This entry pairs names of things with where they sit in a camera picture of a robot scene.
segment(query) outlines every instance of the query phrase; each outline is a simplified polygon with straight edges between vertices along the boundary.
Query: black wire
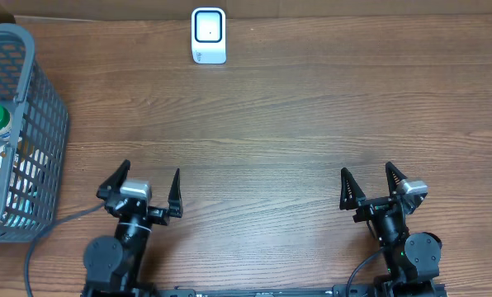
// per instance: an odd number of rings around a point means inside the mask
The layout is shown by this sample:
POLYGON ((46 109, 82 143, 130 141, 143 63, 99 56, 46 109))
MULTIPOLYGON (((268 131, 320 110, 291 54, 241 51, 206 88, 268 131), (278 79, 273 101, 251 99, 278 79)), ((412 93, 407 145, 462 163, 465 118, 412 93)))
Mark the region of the black wire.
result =
MULTIPOLYGON (((400 212, 402 213, 402 231, 398 233, 398 236, 396 237, 395 241, 390 244, 390 245, 387 245, 387 246, 384 246, 384 247, 380 247, 380 249, 373 253, 372 255, 369 256, 369 258, 363 260, 362 263, 360 263, 360 265, 358 265, 356 267, 356 269, 354 269, 354 271, 352 272, 351 276, 348 278, 348 282, 347 282, 347 286, 345 287, 345 297, 350 297, 350 291, 351 291, 351 284, 352 284, 352 281, 354 280, 354 277, 356 276, 356 274, 365 266, 367 265, 367 263, 369 263, 370 261, 372 261, 374 258, 380 256, 380 254, 382 254, 386 249, 388 248, 392 248, 394 247, 395 245, 397 245, 400 240, 402 239, 402 237, 404 237, 404 232, 405 232, 405 212, 404 212, 404 207, 402 206, 402 198, 400 197, 400 203, 398 204, 398 206, 400 207, 400 212)), ((369 229, 371 229, 371 225, 369 225, 369 221, 367 221, 367 227, 369 227, 369 229)))
POLYGON ((374 231, 372 231, 371 224, 369 224, 369 220, 367 220, 367 227, 369 228, 369 232, 371 233, 371 236, 372 236, 374 239, 377 239, 377 238, 376 238, 376 235, 375 235, 375 233, 374 233, 374 231))
POLYGON ((33 251, 35 250, 36 244, 43 238, 46 234, 48 234, 55 227, 64 224, 72 219, 76 219, 78 217, 82 217, 84 215, 91 214, 92 212, 99 210, 105 205, 105 203, 101 203, 100 205, 96 205, 88 210, 79 211, 77 214, 71 214, 64 219, 58 219, 52 225, 42 229, 31 241, 30 248, 28 249, 28 253, 26 254, 26 260, 24 260, 24 284, 26 285, 26 293, 28 297, 33 297, 33 293, 31 292, 30 287, 30 259, 31 255, 33 255, 33 251))
POLYGON ((354 277, 360 271, 360 269, 362 269, 365 265, 367 265, 368 262, 371 262, 374 258, 380 256, 380 254, 382 254, 382 252, 384 252, 385 249, 386 249, 386 247, 380 247, 380 249, 377 252, 370 255, 369 258, 363 260, 363 262, 360 263, 360 265, 358 265, 358 267, 356 267, 356 269, 354 269, 354 271, 351 274, 351 277, 348 278, 347 287, 345 288, 345 296, 346 297, 350 297, 349 294, 351 291, 352 280, 354 280, 354 277))

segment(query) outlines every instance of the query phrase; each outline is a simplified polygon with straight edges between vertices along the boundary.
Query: wall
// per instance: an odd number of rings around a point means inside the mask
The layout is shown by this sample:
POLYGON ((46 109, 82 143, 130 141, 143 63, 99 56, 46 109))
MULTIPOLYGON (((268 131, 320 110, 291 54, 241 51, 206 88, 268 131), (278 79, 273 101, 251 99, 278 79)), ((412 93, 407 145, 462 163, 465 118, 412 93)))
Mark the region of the wall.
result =
POLYGON ((0 0, 12 14, 86 20, 187 19, 217 6, 228 18, 492 13, 492 0, 0 0))

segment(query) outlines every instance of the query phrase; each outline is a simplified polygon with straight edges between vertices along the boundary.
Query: gray plastic basket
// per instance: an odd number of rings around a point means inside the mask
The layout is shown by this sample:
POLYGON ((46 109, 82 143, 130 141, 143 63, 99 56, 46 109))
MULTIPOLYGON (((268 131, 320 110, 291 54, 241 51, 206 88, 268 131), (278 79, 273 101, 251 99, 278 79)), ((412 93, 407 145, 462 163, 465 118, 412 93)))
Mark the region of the gray plastic basket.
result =
POLYGON ((30 242, 55 220, 69 114, 35 61, 30 33, 12 24, 0 25, 0 104, 13 114, 0 170, 0 243, 30 242))

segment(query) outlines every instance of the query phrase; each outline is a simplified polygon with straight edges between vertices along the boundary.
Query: wooden table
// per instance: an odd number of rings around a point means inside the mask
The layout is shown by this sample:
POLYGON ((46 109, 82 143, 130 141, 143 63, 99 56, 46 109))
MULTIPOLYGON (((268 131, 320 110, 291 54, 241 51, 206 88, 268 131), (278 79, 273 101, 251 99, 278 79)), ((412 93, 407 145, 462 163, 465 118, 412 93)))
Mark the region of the wooden table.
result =
MULTIPOLYGON (((194 64, 189 21, 26 26, 69 107, 59 217, 124 158, 164 205, 182 170, 185 213, 156 227, 142 277, 160 288, 325 287, 377 250, 338 209, 339 170, 368 196, 392 160, 422 177, 412 232, 444 243, 450 296, 492 296, 492 15, 229 20, 228 62, 194 64)), ((105 211, 36 250, 36 296, 77 296, 105 211)), ((26 245, 0 245, 0 296, 24 295, 26 245)), ((357 282, 384 273, 382 260, 357 282)))

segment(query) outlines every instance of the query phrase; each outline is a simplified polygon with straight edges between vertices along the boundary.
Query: white device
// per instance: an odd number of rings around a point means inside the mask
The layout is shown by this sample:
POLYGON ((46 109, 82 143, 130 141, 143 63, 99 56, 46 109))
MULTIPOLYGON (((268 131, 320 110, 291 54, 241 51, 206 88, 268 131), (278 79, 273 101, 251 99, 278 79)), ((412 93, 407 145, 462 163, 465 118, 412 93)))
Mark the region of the white device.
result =
POLYGON ((191 14, 191 49, 199 64, 226 62, 226 15, 217 7, 199 7, 191 14))

